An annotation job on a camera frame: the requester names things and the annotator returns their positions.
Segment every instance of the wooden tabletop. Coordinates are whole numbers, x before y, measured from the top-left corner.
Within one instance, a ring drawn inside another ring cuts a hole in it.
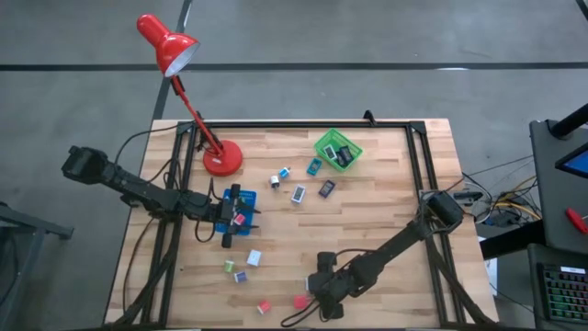
[[[440,188],[448,188],[461,178],[458,155],[448,120],[425,120]],[[158,120],[154,129],[176,124]],[[243,150],[243,165],[230,177],[215,177],[217,195],[231,183],[257,192],[254,217],[260,229],[248,236],[235,236],[231,249],[221,248],[221,235],[206,244],[194,237],[195,223],[183,223],[176,264],[174,289],[168,316],[169,327],[279,327],[286,316],[296,313],[295,295],[305,294],[304,279],[316,271],[316,254],[345,248],[377,248],[398,233],[414,215],[416,196],[406,136],[401,129],[340,129],[364,153],[344,173],[323,163],[316,177],[306,173],[316,156],[314,143],[326,129],[216,129],[220,139],[229,139]],[[171,156],[175,131],[156,132],[148,142],[141,176],[152,177]],[[426,171],[416,141],[421,173],[427,187]],[[209,174],[197,154],[192,165],[190,189],[206,192]],[[285,166],[291,175],[278,191],[268,179]],[[334,192],[323,199],[316,192],[326,179],[336,183]],[[155,184],[162,186],[163,180]],[[297,184],[307,193],[300,205],[290,201]],[[150,220],[145,210],[132,212],[123,244],[119,268],[107,309],[107,322],[122,314],[122,282],[130,254],[139,234]],[[127,302],[141,290],[149,272],[156,233],[153,222],[135,258]],[[200,225],[200,236],[209,235],[211,225]],[[490,318],[497,320],[488,277],[474,225],[464,220],[450,235],[460,282],[474,302]],[[246,264],[250,250],[262,252],[259,267]],[[339,257],[344,264],[354,253]],[[223,271],[225,260],[245,270],[248,281],[235,283]],[[447,308],[451,304],[444,283]],[[297,327],[405,327],[437,326],[434,296],[424,243],[418,243],[392,260],[379,275],[378,283],[358,298],[344,300],[345,317],[327,324],[313,314]],[[159,298],[161,292],[155,293]],[[261,315],[256,306],[271,303],[270,312]],[[153,306],[158,315],[159,303]]]

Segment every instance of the lamp base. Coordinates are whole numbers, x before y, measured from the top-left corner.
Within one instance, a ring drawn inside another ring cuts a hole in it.
[[[241,167],[243,153],[236,143],[220,141],[222,143],[222,156],[204,152],[202,162],[206,170],[213,176],[225,177],[234,174]]]

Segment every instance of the gray floor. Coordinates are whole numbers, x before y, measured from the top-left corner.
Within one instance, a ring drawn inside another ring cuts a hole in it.
[[[151,12],[174,27],[182,2],[5,0],[0,63],[154,63],[136,18]],[[187,20],[187,33],[202,42],[195,63],[588,61],[587,32],[573,0],[194,0]],[[450,118],[466,172],[531,154],[528,122],[583,105],[588,85],[586,70],[182,78],[210,119],[357,118],[368,108],[380,118]],[[100,324],[129,210],[116,193],[67,180],[60,167],[72,144],[114,155],[126,137],[148,128],[160,82],[156,72],[0,72],[0,200],[75,227],[70,242],[47,241],[18,330]],[[173,94],[166,101],[165,119],[188,118]],[[127,148],[121,163],[129,170],[138,171],[144,143]],[[492,187],[516,168],[480,182]],[[526,165],[492,192],[533,172]],[[525,264],[525,255],[501,258],[499,288],[530,304]],[[527,311],[497,304],[507,324],[532,325]]]

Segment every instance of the black stand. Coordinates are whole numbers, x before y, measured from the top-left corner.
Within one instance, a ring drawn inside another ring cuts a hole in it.
[[[37,262],[45,234],[56,234],[60,239],[67,240],[72,237],[74,229],[12,210],[1,202],[0,221],[0,234],[3,239],[12,241],[14,245],[12,249],[17,250],[17,240],[14,236],[23,238],[23,242],[28,242],[28,251],[24,254],[24,261],[18,264],[14,278],[6,282],[9,286],[9,293],[4,304],[0,307],[0,330],[11,330],[13,319],[16,317],[24,292],[23,284],[26,284]]]

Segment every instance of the red block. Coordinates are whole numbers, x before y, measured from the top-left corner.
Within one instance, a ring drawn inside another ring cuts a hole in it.
[[[304,309],[309,304],[309,299],[306,295],[297,295],[294,297],[294,307],[296,309]]]
[[[271,308],[271,306],[269,305],[269,302],[267,300],[263,300],[257,306],[257,310],[259,311],[260,314],[267,313],[267,311],[269,311],[269,308]]]
[[[245,222],[245,216],[243,216],[242,214],[238,214],[237,216],[235,216],[234,222],[237,225],[243,225],[243,222]]]

